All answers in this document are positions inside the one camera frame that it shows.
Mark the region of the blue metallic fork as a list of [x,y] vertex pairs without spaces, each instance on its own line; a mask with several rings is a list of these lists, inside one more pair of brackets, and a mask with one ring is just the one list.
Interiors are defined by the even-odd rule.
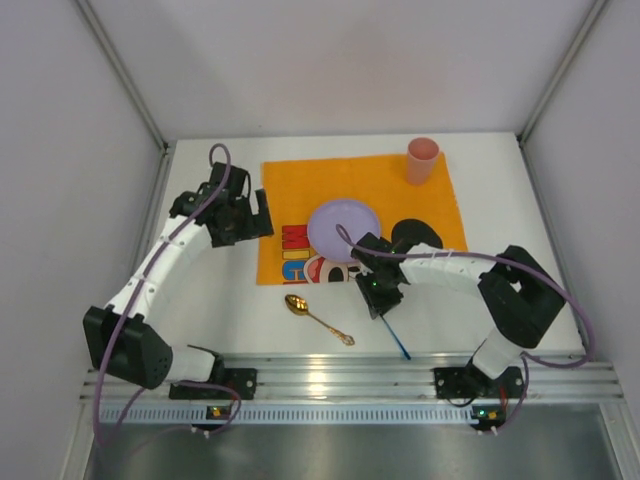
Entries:
[[381,315],[380,316],[383,324],[385,325],[385,327],[387,328],[389,334],[391,335],[391,337],[393,338],[394,342],[396,343],[397,347],[399,348],[399,350],[401,351],[403,357],[405,360],[407,361],[411,361],[412,360],[412,356],[409,353],[409,351],[405,348],[405,346],[403,345],[402,341],[400,340],[400,338],[397,336],[397,334],[395,333],[395,331],[393,330],[393,328],[391,327],[391,325],[389,324],[389,322],[386,320],[386,318]]

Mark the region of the orange Mickey Mouse cloth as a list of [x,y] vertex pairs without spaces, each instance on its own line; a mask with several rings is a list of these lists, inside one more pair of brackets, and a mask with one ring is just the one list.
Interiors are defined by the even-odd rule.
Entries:
[[404,154],[294,160],[265,163],[262,185],[267,193],[274,234],[259,240],[256,282],[261,286],[327,282],[327,269],[355,272],[322,258],[307,238],[307,223],[321,205],[354,199],[377,215],[388,238],[403,219],[429,225],[445,248],[465,251],[467,242],[446,156],[441,154],[426,182],[406,181]]

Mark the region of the lilac plate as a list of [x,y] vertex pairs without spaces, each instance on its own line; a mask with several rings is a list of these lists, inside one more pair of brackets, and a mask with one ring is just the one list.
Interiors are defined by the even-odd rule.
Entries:
[[345,228],[356,243],[365,234],[381,234],[377,214],[366,204],[354,199],[329,201],[318,207],[307,224],[307,237],[315,252],[335,263],[349,263],[351,247],[338,234],[337,226]]

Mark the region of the pink plastic cup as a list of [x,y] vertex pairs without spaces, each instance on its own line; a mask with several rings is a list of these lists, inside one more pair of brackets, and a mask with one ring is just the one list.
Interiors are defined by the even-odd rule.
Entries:
[[412,139],[407,146],[407,181],[411,185],[426,182],[440,155],[439,145],[431,138]]

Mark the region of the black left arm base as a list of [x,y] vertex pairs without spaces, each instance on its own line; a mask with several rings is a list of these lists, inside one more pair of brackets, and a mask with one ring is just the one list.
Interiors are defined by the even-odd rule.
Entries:
[[[215,384],[234,390],[242,400],[252,400],[256,392],[257,377],[258,371],[255,368],[226,368]],[[171,400],[229,400],[232,396],[225,391],[172,384],[169,398]]]

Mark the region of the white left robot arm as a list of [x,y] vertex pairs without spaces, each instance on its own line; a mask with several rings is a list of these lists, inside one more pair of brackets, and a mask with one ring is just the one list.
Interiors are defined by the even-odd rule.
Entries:
[[159,238],[126,285],[106,306],[92,306],[84,315],[94,368],[148,390],[164,382],[214,379],[219,354],[173,346],[160,325],[203,251],[273,234],[266,193],[250,185],[248,171],[216,162],[208,181],[174,200]]

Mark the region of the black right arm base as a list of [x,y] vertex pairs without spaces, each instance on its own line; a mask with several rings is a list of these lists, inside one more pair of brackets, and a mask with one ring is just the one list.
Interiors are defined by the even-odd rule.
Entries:
[[521,368],[508,366],[492,379],[468,362],[465,366],[436,367],[433,369],[436,397],[441,400],[516,399],[524,392]]

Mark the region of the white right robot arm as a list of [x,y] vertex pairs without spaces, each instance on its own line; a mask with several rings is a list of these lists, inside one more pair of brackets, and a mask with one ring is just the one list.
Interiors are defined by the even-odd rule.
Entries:
[[364,268],[356,282],[373,318],[403,299],[400,286],[429,285],[480,299],[493,329],[476,349],[466,375],[493,381],[525,351],[535,349],[566,305],[566,296],[522,247],[498,256],[436,248],[426,243],[394,246],[371,233],[353,245]]

